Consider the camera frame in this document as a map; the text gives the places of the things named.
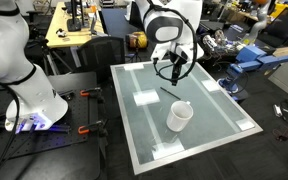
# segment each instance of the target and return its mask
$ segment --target black cable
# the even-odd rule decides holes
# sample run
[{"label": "black cable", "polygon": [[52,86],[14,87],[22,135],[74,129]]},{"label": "black cable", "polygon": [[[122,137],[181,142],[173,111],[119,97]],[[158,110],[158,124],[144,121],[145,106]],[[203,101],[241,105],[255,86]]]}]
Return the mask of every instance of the black cable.
[{"label": "black cable", "polygon": [[[281,101],[279,105],[280,105],[281,111],[285,111],[285,112],[288,111],[288,99]],[[288,139],[288,118],[286,118],[285,114],[286,113],[283,112],[281,116],[281,118],[287,123],[287,126],[283,125],[285,127],[284,131],[282,128],[280,129],[275,128],[272,131],[273,136],[278,141],[286,141]]]},{"label": "black cable", "polygon": [[167,66],[162,67],[160,70],[158,70],[158,73],[161,74],[161,71],[162,71],[163,69],[169,68],[169,67],[171,67],[171,66],[173,66],[173,64],[170,64],[170,65],[167,65]]},{"label": "black cable", "polygon": [[8,156],[5,157],[2,164],[0,165],[0,170],[2,169],[2,167],[4,166],[6,161],[9,160],[28,140],[31,139],[31,136],[32,136],[35,128],[36,128],[36,124],[32,124],[32,126],[30,128],[29,136],[24,141],[22,141],[22,143],[20,145],[18,145],[10,154],[8,154]]},{"label": "black cable", "polygon": [[237,91],[237,92],[232,92],[231,94],[237,94],[237,93],[240,93],[240,92],[244,91],[244,89],[246,88],[246,86],[247,86],[247,83],[248,83],[248,74],[246,73],[246,71],[244,71],[244,73],[243,73],[243,74],[245,74],[245,75],[246,75],[246,81],[245,81],[245,84],[244,84],[244,86],[242,86],[242,89],[240,89],[239,91]]},{"label": "black cable", "polygon": [[16,131],[16,126],[18,124],[18,119],[19,119],[19,113],[20,113],[20,103],[19,103],[19,100],[18,100],[18,97],[16,95],[16,93],[7,85],[4,85],[3,83],[0,83],[0,86],[2,86],[3,88],[5,88],[10,94],[11,96],[13,97],[14,101],[15,101],[15,104],[16,104],[16,116],[15,116],[15,122],[14,122],[14,126],[13,126],[13,129],[11,131],[11,135],[7,141],[7,144],[3,150],[3,153],[0,157],[0,166],[1,166],[1,163],[2,163],[2,160],[4,159],[8,149],[11,147],[11,144],[13,143],[14,139],[15,139],[15,131]]},{"label": "black cable", "polygon": [[183,79],[184,77],[188,76],[188,74],[192,71],[192,69],[194,68],[195,66],[195,63],[197,62],[196,60],[196,57],[197,57],[197,37],[196,37],[196,34],[195,34],[195,31],[191,25],[191,23],[189,22],[188,19],[186,19],[182,14],[180,14],[178,11],[176,10],[173,10],[173,9],[169,9],[169,8],[162,8],[160,6],[156,6],[153,4],[153,2],[151,0],[147,0],[149,2],[149,4],[151,6],[153,6],[153,10],[154,11],[164,11],[164,12],[173,12],[174,14],[178,15],[182,20],[183,22],[189,27],[189,29],[191,30],[192,32],[192,37],[193,37],[193,59],[192,59],[192,64],[191,66],[189,67],[189,69],[180,77],[178,78],[166,78],[165,76],[163,76],[160,72],[160,70],[157,70],[156,68],[156,64],[157,64],[157,60],[154,60],[153,62],[153,65],[154,65],[154,69],[155,69],[155,72],[158,76],[160,76],[162,79],[165,79],[165,80],[168,80],[168,81],[177,81],[177,80],[180,80],[180,79]]}]

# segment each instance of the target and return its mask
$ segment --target glass tabletop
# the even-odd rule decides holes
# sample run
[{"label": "glass tabletop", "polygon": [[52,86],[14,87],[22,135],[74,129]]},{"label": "glass tabletop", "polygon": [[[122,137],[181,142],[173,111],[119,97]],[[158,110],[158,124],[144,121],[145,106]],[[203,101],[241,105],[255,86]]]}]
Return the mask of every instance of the glass tabletop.
[{"label": "glass tabletop", "polygon": [[[171,64],[162,61],[158,69]],[[183,65],[182,73],[191,64]],[[111,66],[135,174],[172,163],[262,131],[256,122],[196,63],[177,86],[156,76],[152,62]],[[162,71],[171,77],[172,67]],[[166,124],[176,97],[194,115],[180,132]]]}]

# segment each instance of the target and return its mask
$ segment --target monitor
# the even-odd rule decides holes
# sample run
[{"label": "monitor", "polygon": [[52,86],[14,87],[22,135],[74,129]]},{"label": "monitor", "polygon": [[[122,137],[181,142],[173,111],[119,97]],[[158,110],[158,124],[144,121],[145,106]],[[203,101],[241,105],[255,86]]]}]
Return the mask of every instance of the monitor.
[{"label": "monitor", "polygon": [[101,20],[101,23],[102,23],[103,31],[104,31],[105,34],[108,34],[107,27],[106,27],[106,24],[105,24],[105,20],[104,20],[104,16],[103,16],[102,11],[98,11],[98,14],[100,16],[100,20]]}]

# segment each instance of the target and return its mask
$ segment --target yellow object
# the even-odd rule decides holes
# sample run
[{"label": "yellow object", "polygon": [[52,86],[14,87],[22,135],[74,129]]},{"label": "yellow object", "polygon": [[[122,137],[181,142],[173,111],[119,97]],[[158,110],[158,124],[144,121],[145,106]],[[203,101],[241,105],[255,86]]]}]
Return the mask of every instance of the yellow object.
[{"label": "yellow object", "polygon": [[140,32],[133,32],[132,35],[136,36],[136,38],[130,41],[131,47],[138,47],[138,48],[146,48],[147,47],[147,37],[143,31]]},{"label": "yellow object", "polygon": [[249,44],[250,43],[250,40],[249,39],[244,39],[244,41],[243,41],[243,44]]},{"label": "yellow object", "polygon": [[276,4],[274,12],[271,14],[271,16],[276,18],[285,8],[288,8],[288,4]]}]

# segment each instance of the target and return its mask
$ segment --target chair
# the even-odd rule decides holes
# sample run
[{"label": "chair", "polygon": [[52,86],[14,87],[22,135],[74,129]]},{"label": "chair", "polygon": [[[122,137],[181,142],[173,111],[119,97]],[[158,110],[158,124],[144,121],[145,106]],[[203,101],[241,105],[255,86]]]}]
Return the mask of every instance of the chair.
[{"label": "chair", "polygon": [[258,39],[275,48],[288,45],[288,8],[258,35]]},{"label": "chair", "polygon": [[77,49],[81,67],[76,72],[94,71],[97,83],[101,84],[110,80],[110,65],[124,64],[124,40],[118,37],[96,37]]}]

